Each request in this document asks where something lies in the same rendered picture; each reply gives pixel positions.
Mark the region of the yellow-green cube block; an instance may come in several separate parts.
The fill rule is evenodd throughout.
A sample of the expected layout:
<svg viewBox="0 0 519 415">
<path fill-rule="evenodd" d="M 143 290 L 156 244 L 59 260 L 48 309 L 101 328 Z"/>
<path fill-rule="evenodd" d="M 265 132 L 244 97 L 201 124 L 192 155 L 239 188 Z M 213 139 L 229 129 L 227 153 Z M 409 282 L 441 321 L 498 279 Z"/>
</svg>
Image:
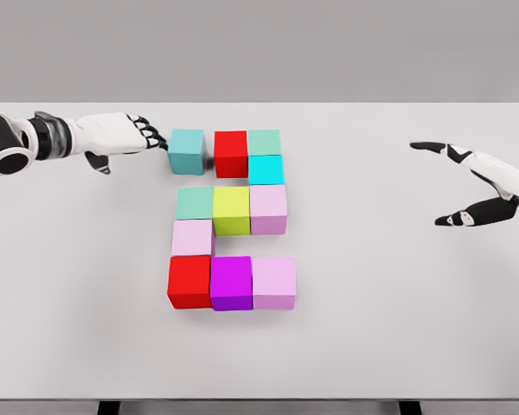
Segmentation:
<svg viewBox="0 0 519 415">
<path fill-rule="evenodd" d="M 213 223 L 217 236 L 251 234 L 248 186 L 214 187 Z"/>
</svg>

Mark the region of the cyan cube block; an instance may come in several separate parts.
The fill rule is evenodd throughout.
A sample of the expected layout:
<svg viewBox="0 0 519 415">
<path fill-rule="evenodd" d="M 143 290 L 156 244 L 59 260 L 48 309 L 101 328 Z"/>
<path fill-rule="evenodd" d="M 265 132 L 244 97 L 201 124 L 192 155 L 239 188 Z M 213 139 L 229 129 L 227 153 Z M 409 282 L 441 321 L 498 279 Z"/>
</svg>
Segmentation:
<svg viewBox="0 0 519 415">
<path fill-rule="evenodd" d="M 283 157 L 250 156 L 248 158 L 250 185 L 278 185 L 285 183 Z"/>
</svg>

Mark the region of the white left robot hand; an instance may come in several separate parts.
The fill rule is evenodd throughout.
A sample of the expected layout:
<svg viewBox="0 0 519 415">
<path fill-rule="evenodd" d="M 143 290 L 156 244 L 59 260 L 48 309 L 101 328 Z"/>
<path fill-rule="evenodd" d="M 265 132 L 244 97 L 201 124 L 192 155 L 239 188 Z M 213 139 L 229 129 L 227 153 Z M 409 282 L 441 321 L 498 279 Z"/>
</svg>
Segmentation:
<svg viewBox="0 0 519 415">
<path fill-rule="evenodd" d="M 142 116 L 123 112 L 85 116 L 70 126 L 73 154 L 84 154 L 91 167 L 110 175 L 109 156 L 169 148 L 158 129 Z"/>
</svg>

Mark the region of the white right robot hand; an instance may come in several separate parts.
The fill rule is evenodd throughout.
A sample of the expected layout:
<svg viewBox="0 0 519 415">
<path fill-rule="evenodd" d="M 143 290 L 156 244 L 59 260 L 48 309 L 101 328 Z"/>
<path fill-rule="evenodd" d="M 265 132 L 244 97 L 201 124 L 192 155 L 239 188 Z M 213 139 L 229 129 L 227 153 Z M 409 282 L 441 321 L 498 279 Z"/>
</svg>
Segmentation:
<svg viewBox="0 0 519 415">
<path fill-rule="evenodd" d="M 497 192 L 496 197 L 438 217 L 434 221 L 436 226 L 480 227 L 515 217 L 519 209 L 519 169 L 481 151 L 467 150 L 456 144 L 413 141 L 409 146 L 451 159 Z"/>
</svg>

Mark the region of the pink cube block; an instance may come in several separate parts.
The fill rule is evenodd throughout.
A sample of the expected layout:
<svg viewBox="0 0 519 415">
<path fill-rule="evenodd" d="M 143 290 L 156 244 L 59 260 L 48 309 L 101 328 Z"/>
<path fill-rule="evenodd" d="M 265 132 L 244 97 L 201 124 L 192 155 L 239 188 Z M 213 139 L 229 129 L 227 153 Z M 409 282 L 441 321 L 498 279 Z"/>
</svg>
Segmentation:
<svg viewBox="0 0 519 415">
<path fill-rule="evenodd" d="M 215 232 L 212 220 L 176 220 L 171 241 L 172 256 L 212 256 Z"/>
<path fill-rule="evenodd" d="M 293 310 L 297 296 L 297 272 L 293 258 L 252 258 L 253 308 Z"/>
<path fill-rule="evenodd" d="M 250 219 L 252 235 L 285 234 L 287 226 L 286 187 L 252 185 L 250 187 Z"/>
</svg>

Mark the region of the purple cube block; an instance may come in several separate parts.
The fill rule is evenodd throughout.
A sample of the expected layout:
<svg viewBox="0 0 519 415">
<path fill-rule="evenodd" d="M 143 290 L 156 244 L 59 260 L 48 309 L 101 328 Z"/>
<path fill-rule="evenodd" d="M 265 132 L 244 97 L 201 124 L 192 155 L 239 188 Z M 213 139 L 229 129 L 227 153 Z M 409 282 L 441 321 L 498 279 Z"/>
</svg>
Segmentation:
<svg viewBox="0 0 519 415">
<path fill-rule="evenodd" d="M 253 308 L 252 259 L 220 257 L 211 261 L 210 298 L 215 311 Z"/>
</svg>

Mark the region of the pale green cube block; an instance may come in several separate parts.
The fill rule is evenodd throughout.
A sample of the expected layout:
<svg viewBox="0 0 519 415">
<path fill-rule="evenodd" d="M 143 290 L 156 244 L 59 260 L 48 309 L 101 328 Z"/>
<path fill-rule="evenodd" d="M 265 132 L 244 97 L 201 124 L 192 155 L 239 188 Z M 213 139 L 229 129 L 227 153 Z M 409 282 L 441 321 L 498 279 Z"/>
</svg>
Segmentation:
<svg viewBox="0 0 519 415">
<path fill-rule="evenodd" d="M 249 156 L 280 156 L 279 130 L 249 130 L 247 152 Z"/>
<path fill-rule="evenodd" d="M 177 190 L 177 220 L 211 220 L 214 190 L 212 187 L 187 187 Z"/>
</svg>

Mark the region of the teal cube block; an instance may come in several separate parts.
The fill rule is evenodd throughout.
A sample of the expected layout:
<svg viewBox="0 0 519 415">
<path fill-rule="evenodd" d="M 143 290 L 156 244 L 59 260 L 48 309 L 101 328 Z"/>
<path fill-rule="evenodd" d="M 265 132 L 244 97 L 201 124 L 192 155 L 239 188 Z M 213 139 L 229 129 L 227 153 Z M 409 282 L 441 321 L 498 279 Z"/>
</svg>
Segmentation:
<svg viewBox="0 0 519 415">
<path fill-rule="evenodd" d="M 174 174 L 202 176 L 207 158 L 204 130 L 173 129 L 168 157 Z"/>
</svg>

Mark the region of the red cube block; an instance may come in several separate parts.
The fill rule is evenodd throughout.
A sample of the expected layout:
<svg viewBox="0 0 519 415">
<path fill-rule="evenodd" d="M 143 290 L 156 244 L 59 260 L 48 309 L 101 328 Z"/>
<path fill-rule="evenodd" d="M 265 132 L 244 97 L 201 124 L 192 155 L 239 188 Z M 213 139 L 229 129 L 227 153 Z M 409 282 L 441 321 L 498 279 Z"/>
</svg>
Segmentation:
<svg viewBox="0 0 519 415">
<path fill-rule="evenodd" d="M 248 178 L 246 131 L 216 131 L 215 173 L 218 178 Z"/>
<path fill-rule="evenodd" d="M 170 258 L 167 297 L 176 310 L 211 309 L 211 257 L 173 256 Z"/>
</svg>

